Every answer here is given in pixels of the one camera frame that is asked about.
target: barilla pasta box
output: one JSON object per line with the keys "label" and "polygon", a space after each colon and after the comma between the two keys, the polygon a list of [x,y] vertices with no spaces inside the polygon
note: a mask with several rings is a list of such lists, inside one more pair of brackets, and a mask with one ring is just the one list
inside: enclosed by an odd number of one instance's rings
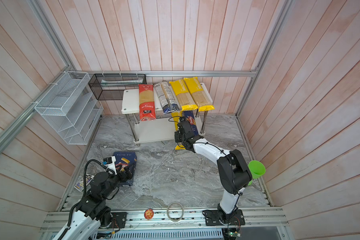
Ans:
{"label": "barilla pasta box", "polygon": [[197,131],[195,116],[193,115],[192,111],[183,111],[185,119],[191,124],[191,129],[195,136],[199,135],[199,132]]}
{"label": "barilla pasta box", "polygon": [[115,166],[122,165],[122,167],[129,166],[129,170],[132,173],[132,179],[127,180],[126,182],[119,183],[119,186],[132,186],[133,178],[136,168],[136,153],[135,152],[114,152],[113,156],[115,156]]}

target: pink wooden wall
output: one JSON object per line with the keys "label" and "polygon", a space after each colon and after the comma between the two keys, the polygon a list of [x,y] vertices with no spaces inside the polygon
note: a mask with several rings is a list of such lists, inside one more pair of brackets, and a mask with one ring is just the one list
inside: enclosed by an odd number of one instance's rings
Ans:
{"label": "pink wooden wall", "polygon": [[[284,0],[40,2],[78,70],[251,70]],[[215,113],[235,113],[249,80],[200,79]],[[102,104],[105,114],[121,113],[121,101]]]}
{"label": "pink wooden wall", "polygon": [[[0,0],[0,133],[64,68],[27,1]],[[81,154],[35,115],[0,155],[0,238],[37,238]]]}
{"label": "pink wooden wall", "polygon": [[360,240],[360,0],[296,1],[240,121],[296,239]]}

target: marble floor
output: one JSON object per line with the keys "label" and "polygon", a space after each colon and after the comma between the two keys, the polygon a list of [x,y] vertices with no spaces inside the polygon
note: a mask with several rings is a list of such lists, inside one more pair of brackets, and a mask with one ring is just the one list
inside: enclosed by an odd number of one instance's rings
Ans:
{"label": "marble floor", "polygon": [[[224,149],[240,150],[249,162],[235,116],[208,116],[205,132],[208,141]],[[145,143],[138,147],[133,143],[125,116],[102,118],[87,161],[102,160],[115,151],[135,151],[137,155],[133,186],[120,187],[115,198],[107,200],[107,206],[111,209],[166,208],[171,202],[177,201],[185,208],[216,207],[223,194],[216,165],[191,151],[175,151],[176,145],[172,140]],[[100,170],[99,166],[90,164],[87,173],[95,174]],[[81,195],[81,192],[72,189],[64,209],[70,208]],[[238,201],[240,207],[267,204],[258,180],[245,189]]]}

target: shelf leg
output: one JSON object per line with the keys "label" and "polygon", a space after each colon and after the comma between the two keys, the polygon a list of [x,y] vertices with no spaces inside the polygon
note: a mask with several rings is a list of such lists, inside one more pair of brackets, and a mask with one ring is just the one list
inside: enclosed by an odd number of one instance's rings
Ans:
{"label": "shelf leg", "polygon": [[134,113],[132,113],[132,114],[133,114],[133,117],[135,119],[135,124],[139,124],[139,120],[137,119],[136,115]]}
{"label": "shelf leg", "polygon": [[202,130],[200,131],[201,134],[205,133],[205,121],[206,121],[206,115],[208,114],[208,111],[204,112],[204,119],[203,119],[203,125],[202,125]]}
{"label": "shelf leg", "polygon": [[127,117],[127,121],[129,123],[129,126],[131,127],[133,138],[134,138],[135,142],[139,141],[139,139],[136,136],[135,127],[133,126],[133,124],[131,123],[131,121],[129,119],[129,114],[126,114],[125,116]]}

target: black wire mesh basket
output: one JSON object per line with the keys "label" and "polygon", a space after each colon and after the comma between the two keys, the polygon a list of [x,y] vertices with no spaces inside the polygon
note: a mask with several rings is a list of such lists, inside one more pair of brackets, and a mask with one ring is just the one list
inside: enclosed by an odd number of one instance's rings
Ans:
{"label": "black wire mesh basket", "polygon": [[145,74],[96,73],[88,84],[97,100],[122,100],[125,89],[139,88],[147,80]]}

